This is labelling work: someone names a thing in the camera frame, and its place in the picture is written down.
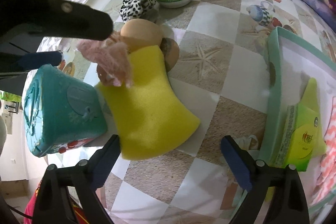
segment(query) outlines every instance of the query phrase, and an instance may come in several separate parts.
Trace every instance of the red cloth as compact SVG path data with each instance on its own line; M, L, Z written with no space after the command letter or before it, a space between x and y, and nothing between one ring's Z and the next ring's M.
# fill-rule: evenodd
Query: red cloth
M25 214L28 215L28 216L33 215L34 207L35 207L35 203L36 203L36 198L37 198L37 194L38 194L39 189L40 189L40 185L41 185L41 182L37 186L37 188L35 190L35 193L33 194L33 196L31 197L30 201L27 204ZM80 208L79 206L77 206L77 204L73 200L71 200L71 202L72 202L72 206L73 206L73 209L75 211L75 215L77 217L78 223L79 224L89 224L89 222L85 218L83 209ZM24 218L24 224L32 224L32 220L25 217Z

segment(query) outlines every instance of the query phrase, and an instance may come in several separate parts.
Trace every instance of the yellow sponge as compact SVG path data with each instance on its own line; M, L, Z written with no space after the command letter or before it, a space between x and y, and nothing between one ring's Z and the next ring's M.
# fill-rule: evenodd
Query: yellow sponge
M163 155L184 143L200 120L175 96L163 54L158 46L129 55L133 67L131 88L97 85L115 119L122 157L145 160Z

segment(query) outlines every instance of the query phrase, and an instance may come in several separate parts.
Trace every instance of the starfish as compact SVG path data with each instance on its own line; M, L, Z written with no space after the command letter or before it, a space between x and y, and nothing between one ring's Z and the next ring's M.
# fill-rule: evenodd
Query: starfish
M221 49L214 49L209 52L204 52L201 45L196 42L196 49L197 49L197 55L191 58L183 58L182 61L197 61L199 64L199 74L198 74L198 80L201 80L203 78L203 75L205 73L205 67L206 65L209 65L215 72L220 73L221 71L211 62L211 58L214 54L219 52Z

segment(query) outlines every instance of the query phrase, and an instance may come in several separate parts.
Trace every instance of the metal screw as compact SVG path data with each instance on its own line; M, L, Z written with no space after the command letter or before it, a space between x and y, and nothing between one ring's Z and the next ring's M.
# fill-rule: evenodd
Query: metal screw
M296 166L294 164L289 164L288 167L291 169L291 170L295 170L296 169Z
M85 166L85 165L87 165L87 160L86 159L82 159L82 160L80 160L79 162L78 162L78 165L79 166Z
M263 160L257 160L255 163L256 163L259 167L263 167L263 166L265 166L265 162L264 162Z
M69 2L63 2L61 8L65 13L72 12L72 5Z
M55 169L55 167L57 167L55 164L51 164L51 165L49 165L48 167L47 167L47 170L54 170Z

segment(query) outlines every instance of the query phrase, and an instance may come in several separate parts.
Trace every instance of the black and white spotted scrunchie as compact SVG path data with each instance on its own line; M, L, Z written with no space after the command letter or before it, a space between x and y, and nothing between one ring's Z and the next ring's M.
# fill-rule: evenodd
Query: black and white spotted scrunchie
M124 22L134 18L142 18L153 9L156 0L123 0L120 15Z

